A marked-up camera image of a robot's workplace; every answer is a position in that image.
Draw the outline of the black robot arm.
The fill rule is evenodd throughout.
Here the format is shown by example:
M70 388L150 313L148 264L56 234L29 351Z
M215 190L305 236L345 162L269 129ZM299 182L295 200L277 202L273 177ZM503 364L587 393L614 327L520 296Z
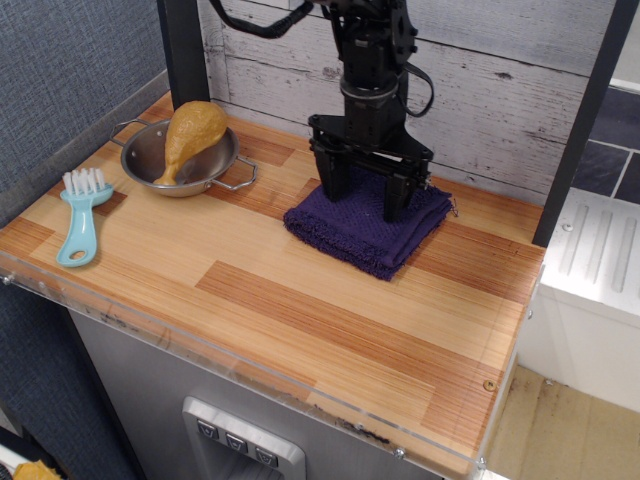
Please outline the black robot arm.
M357 166L385 178L384 219L397 220L430 177L432 151L406 130L409 77L429 76L412 65L417 30L403 1L323 1L343 64L344 113L313 115L310 148L325 195L338 201Z

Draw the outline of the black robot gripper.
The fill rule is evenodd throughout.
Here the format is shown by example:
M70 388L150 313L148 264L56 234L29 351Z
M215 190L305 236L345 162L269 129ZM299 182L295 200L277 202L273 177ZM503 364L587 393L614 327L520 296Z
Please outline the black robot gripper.
M325 196L332 202L351 191L351 165L388 176L384 190L386 222L395 222L411 201L416 188L430 179L433 152L405 128L408 91L385 97L345 97L345 113L314 114L310 140Z

